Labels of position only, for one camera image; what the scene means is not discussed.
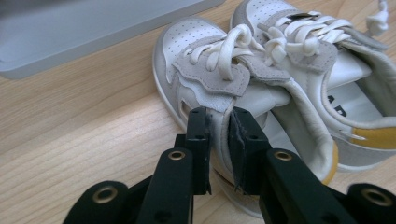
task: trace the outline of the shoelace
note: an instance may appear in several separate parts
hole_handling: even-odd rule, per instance
[[[190,55],[190,63],[197,64],[203,52],[210,53],[206,61],[208,71],[219,69],[219,74],[224,80],[233,80],[231,70],[232,59],[241,55],[253,55],[250,50],[256,49],[264,52],[262,45],[256,42],[247,25],[240,24],[230,30],[222,39],[214,44],[204,45],[196,49],[187,49],[184,55]]]
[[[379,12],[367,17],[367,35],[381,35],[388,29],[388,5],[386,0],[380,0],[378,4]],[[319,12],[311,11],[307,13],[308,18],[293,21],[288,17],[279,19],[274,27],[267,31],[270,40],[264,45],[267,52],[266,64],[280,63],[288,52],[303,53],[305,56],[319,54],[319,40],[329,43],[337,43],[350,38],[345,34],[342,27],[352,27],[353,25],[346,20],[337,20],[331,16],[323,16],[317,20],[313,18],[320,16]],[[282,32],[277,27],[284,24],[288,26]],[[265,30],[263,24],[258,24],[259,29]],[[287,37],[297,31],[294,43],[288,43]]]

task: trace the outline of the light wood grain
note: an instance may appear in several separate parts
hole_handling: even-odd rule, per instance
[[[376,1],[291,1],[351,20]],[[200,13],[228,31],[240,1]],[[389,1],[389,31],[378,39],[396,62],[396,1]],[[153,81],[151,52],[162,28],[21,80],[0,77],[0,223],[62,223],[81,193],[104,180],[136,184],[154,171],[180,128]],[[369,182],[396,193],[396,158],[373,170],[337,174],[343,192]],[[194,223],[263,223],[235,208],[212,180],[213,195],[195,197]]]

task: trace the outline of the white sneaker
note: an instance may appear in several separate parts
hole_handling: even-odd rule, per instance
[[[200,18],[169,25],[153,53],[155,82],[170,113],[186,131],[190,110],[207,108],[214,173],[230,199],[255,217],[262,217],[257,199],[230,187],[227,137],[235,106],[252,113],[273,147],[297,151],[323,183],[338,162],[336,144],[301,87],[288,72],[265,65],[264,57],[246,25],[226,34]]]
[[[231,20],[251,29],[267,65],[303,88],[339,146],[342,171],[369,169],[396,153],[396,66],[370,37],[388,28],[387,2],[379,9],[366,34],[282,0],[246,0]]]

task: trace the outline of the sneaker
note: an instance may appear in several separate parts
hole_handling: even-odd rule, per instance
[[[231,19],[251,29],[267,65],[300,84],[339,147],[341,171],[370,169],[396,153],[396,66],[371,38],[388,28],[387,2],[379,9],[365,34],[282,0],[246,0]]]
[[[233,185],[227,136],[235,106],[254,116],[272,147],[296,151],[323,183],[338,162],[337,146],[300,86],[288,72],[264,64],[264,57],[246,25],[226,34],[194,17],[164,29],[153,52],[155,83],[170,114],[186,131],[189,112],[206,107],[214,174],[230,199],[254,217],[262,217],[257,198],[242,196]]]

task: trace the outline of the gray sneaker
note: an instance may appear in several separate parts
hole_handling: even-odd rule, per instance
[[[235,106],[250,111],[273,147],[297,152],[323,183],[338,162],[337,146],[301,87],[287,71],[266,65],[265,56],[246,25],[226,34],[200,18],[170,24],[153,52],[155,82],[169,112],[186,130],[189,112],[206,107],[213,173],[228,197],[255,217],[262,217],[257,198],[233,186],[227,136]]]
[[[396,66],[371,38],[386,31],[387,2],[368,31],[283,0],[247,0],[231,26],[246,24],[265,63],[290,72],[339,146],[341,171],[372,168],[396,153]]]

